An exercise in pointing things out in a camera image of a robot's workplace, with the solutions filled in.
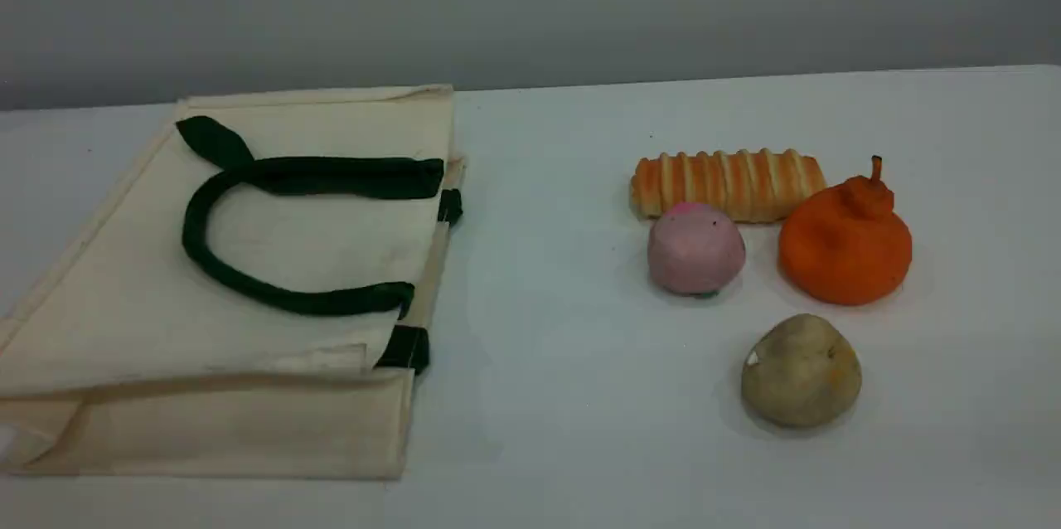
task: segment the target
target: white table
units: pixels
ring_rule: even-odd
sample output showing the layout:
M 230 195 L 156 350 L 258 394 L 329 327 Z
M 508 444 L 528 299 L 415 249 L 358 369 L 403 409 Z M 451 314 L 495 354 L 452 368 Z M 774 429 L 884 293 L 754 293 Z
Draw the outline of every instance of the white table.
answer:
M 48 268 L 170 106 L 0 114 L 0 310 Z M 0 527 L 1061 526 L 1061 69 L 469 92 L 470 158 L 398 483 L 0 479 Z M 882 154 L 915 260 L 825 306 L 777 227 L 713 301 L 646 280 L 642 156 L 796 147 L 831 182 Z M 746 415 L 743 355 L 788 315 L 863 362 L 810 435 Z

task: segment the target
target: toy bread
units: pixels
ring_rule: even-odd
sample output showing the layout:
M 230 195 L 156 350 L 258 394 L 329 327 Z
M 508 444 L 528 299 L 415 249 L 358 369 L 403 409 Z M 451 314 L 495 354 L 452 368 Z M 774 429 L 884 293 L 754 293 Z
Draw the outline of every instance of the toy bread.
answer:
M 735 223 L 773 223 L 825 189 L 818 160 L 796 151 L 773 154 L 700 152 L 642 158 L 630 178 L 630 199 L 640 215 L 656 218 L 675 204 L 709 204 Z

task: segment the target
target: pink ball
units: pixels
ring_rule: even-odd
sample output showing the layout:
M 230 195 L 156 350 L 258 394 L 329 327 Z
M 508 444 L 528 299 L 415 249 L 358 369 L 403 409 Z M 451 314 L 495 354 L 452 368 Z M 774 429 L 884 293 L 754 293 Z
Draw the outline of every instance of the pink ball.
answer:
M 744 267 L 744 239 L 728 215 L 706 204 L 678 204 L 648 234 L 648 271 L 680 295 L 709 295 Z

